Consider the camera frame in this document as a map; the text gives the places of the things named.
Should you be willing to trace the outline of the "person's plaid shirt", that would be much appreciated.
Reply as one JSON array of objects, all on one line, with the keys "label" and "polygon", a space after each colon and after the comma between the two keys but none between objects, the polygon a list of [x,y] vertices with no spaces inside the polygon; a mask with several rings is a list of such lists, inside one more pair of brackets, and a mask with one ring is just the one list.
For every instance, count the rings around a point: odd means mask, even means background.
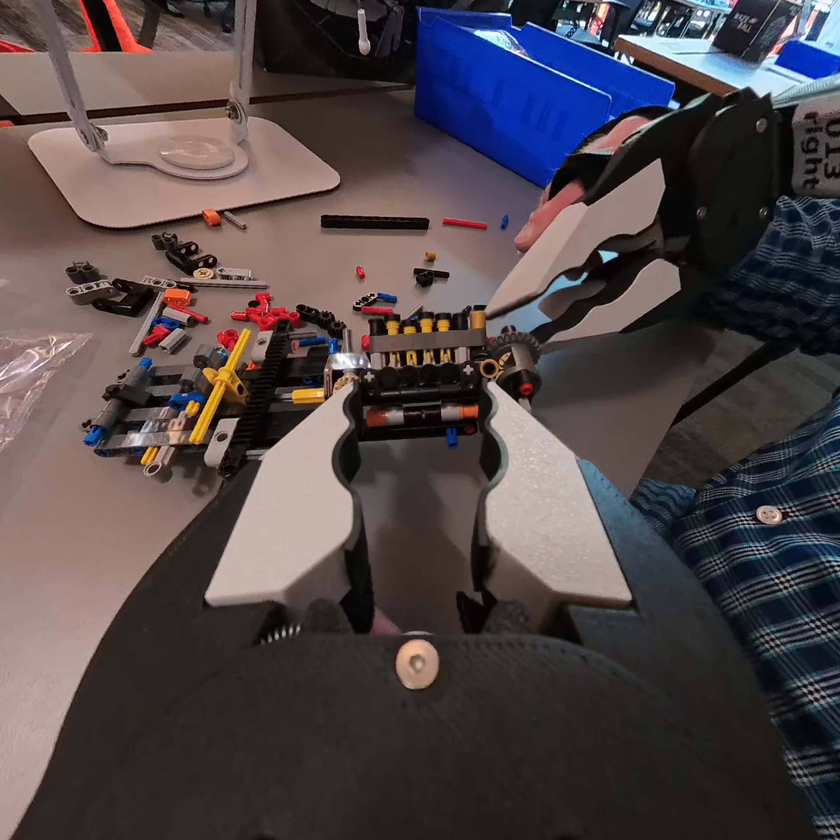
[{"label": "person's plaid shirt", "polygon": [[703,585],[748,656],[820,838],[839,838],[839,397],[694,489],[631,503]]}]

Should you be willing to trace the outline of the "black cardboard box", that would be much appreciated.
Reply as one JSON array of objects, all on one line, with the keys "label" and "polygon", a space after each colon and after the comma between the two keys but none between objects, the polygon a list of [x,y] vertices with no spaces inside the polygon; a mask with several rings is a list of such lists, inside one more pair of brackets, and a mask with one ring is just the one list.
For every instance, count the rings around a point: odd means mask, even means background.
[{"label": "black cardboard box", "polygon": [[795,21],[801,6],[790,1],[737,1],[712,47],[724,54],[759,65]]}]

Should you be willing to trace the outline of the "person's right hand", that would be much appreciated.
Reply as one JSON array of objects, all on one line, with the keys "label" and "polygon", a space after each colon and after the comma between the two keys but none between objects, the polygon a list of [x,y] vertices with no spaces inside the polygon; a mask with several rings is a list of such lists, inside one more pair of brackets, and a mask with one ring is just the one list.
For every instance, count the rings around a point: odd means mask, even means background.
[{"label": "person's right hand", "polygon": [[[578,150],[579,154],[606,152],[613,154],[620,145],[641,130],[650,120],[643,114],[632,114],[617,121],[608,131],[601,131],[589,138]],[[569,175],[560,178],[560,186],[550,184],[541,195],[539,204],[527,223],[516,236],[519,253],[526,253],[548,229],[553,220],[568,206],[576,203],[589,188],[587,182],[572,180]]]}]

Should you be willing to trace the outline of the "pile of loose lego pieces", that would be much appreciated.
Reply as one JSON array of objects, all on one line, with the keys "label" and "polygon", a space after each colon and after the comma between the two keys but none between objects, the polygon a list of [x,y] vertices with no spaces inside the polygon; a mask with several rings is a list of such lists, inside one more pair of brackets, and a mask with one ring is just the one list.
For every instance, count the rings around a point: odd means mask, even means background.
[{"label": "pile of loose lego pieces", "polygon": [[208,316],[194,309],[194,297],[200,289],[247,290],[249,303],[244,310],[233,311],[230,318],[255,325],[262,333],[272,333],[278,327],[295,330],[302,324],[314,326],[331,340],[339,340],[346,333],[345,323],[329,310],[273,304],[268,284],[258,280],[252,270],[221,266],[215,255],[204,252],[192,240],[163,232],[153,234],[151,241],[180,272],[176,279],[110,279],[84,260],[66,268],[70,280],[66,296],[74,304],[125,318],[144,316],[130,350],[136,358],[152,348],[174,352],[186,341],[186,330],[209,323]]}]

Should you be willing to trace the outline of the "clear plastic bag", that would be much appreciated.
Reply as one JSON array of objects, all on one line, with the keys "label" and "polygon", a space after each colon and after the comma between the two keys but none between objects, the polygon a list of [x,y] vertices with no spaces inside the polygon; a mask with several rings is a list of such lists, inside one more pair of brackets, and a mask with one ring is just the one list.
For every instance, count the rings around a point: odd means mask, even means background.
[{"label": "clear plastic bag", "polygon": [[13,443],[49,381],[92,339],[89,332],[1,330],[1,451]]}]

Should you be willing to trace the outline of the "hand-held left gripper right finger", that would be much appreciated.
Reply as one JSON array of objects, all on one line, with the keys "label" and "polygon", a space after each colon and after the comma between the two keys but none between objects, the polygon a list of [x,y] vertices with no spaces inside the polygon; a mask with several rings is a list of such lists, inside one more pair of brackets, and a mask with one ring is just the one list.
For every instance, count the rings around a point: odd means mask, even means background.
[{"label": "hand-held left gripper right finger", "polygon": [[470,546],[474,592],[518,602],[534,629],[562,607],[624,610],[625,574],[573,451],[498,384],[479,399],[486,478]]}]

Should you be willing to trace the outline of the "long black lego beam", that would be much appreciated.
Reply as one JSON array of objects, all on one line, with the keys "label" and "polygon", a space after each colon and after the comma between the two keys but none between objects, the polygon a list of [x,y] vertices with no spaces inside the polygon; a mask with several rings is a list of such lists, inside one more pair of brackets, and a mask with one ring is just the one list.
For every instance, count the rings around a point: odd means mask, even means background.
[{"label": "long black lego beam", "polygon": [[320,225],[328,230],[426,232],[430,221],[427,217],[324,214]]}]

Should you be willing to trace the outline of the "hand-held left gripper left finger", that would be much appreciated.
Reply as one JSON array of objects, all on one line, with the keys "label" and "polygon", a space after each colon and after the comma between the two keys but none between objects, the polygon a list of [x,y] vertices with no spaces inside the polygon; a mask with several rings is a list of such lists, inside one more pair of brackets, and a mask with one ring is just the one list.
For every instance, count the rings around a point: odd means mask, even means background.
[{"label": "hand-held left gripper left finger", "polygon": [[205,592],[212,607],[273,602],[295,619],[329,600],[370,632],[375,597],[361,499],[361,389],[346,385],[263,454]]}]

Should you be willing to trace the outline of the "black backpack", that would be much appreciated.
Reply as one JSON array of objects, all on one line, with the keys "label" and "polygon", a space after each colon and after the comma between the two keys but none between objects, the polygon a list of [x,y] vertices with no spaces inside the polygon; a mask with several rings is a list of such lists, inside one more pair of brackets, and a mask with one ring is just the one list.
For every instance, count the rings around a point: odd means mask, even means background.
[{"label": "black backpack", "polygon": [[258,1],[255,56],[268,72],[414,79],[417,2]]}]

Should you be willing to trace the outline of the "lego car chassis assembly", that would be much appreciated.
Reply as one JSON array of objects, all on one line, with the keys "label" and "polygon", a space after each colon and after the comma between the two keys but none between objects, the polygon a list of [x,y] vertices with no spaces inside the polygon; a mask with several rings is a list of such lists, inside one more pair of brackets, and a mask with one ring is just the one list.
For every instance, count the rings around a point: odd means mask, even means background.
[{"label": "lego car chassis assembly", "polygon": [[372,318],[355,346],[329,311],[271,304],[270,294],[255,295],[234,320],[258,332],[219,332],[185,365],[144,352],[179,350],[195,312],[173,309],[179,318],[152,320],[135,364],[105,389],[101,410],[82,425],[82,443],[155,478],[169,473],[176,456],[196,453],[226,479],[345,388],[360,400],[361,440],[441,437],[456,448],[479,430],[487,384],[526,409],[542,384],[537,337],[512,325],[489,336],[481,306],[454,314],[417,308],[406,318],[362,306]]}]

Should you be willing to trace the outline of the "black table leg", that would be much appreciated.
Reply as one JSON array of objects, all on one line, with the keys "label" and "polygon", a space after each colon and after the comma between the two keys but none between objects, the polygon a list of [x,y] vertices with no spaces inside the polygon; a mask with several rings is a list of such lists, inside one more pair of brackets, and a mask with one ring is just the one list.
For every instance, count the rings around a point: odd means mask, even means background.
[{"label": "black table leg", "polygon": [[789,340],[772,340],[763,343],[758,349],[751,352],[750,355],[748,355],[734,368],[723,374],[713,383],[709,384],[684,403],[677,412],[677,415],[670,426],[674,427],[681,424],[692,414],[717,399],[720,395],[745,380],[751,374],[760,371],[768,364],[784,358],[796,349],[797,345]]}]

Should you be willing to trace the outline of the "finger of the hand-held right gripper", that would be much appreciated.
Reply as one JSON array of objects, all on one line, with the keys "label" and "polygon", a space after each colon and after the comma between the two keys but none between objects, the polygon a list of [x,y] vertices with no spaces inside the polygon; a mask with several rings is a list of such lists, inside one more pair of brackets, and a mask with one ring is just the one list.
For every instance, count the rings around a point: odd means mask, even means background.
[{"label": "finger of the hand-held right gripper", "polygon": [[561,211],[502,281],[486,306],[489,320],[539,299],[566,270],[580,268],[608,239],[631,237],[651,227],[665,194],[661,160],[654,160],[594,200]]},{"label": "finger of the hand-held right gripper", "polygon": [[679,268],[650,254],[617,256],[539,304],[549,319],[530,331],[540,344],[621,333],[681,290]]}]

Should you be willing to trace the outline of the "white monitor stand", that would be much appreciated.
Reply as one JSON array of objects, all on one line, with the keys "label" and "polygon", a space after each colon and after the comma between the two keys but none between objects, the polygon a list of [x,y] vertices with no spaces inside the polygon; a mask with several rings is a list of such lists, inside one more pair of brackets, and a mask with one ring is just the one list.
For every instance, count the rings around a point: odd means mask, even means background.
[{"label": "white monitor stand", "polygon": [[225,116],[95,124],[51,2],[36,2],[71,129],[33,134],[28,147],[84,222],[138,228],[325,193],[339,174],[279,125],[250,115],[256,1],[237,2],[234,73]]}]

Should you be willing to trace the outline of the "person's right forearm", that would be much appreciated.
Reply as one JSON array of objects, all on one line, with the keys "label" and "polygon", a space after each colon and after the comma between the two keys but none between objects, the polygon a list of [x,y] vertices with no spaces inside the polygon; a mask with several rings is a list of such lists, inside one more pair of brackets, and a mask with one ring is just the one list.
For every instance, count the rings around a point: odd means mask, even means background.
[{"label": "person's right forearm", "polygon": [[701,296],[705,322],[812,356],[839,352],[839,201],[782,197],[760,242]]}]

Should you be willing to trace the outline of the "orange frame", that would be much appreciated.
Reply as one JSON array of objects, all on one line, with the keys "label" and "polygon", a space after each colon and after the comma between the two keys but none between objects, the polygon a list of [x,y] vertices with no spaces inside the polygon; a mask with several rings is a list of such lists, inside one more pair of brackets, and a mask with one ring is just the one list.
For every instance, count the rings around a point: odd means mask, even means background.
[{"label": "orange frame", "polygon": [[78,1],[90,45],[83,53],[122,52],[144,55],[153,52],[135,38],[116,1]]}]

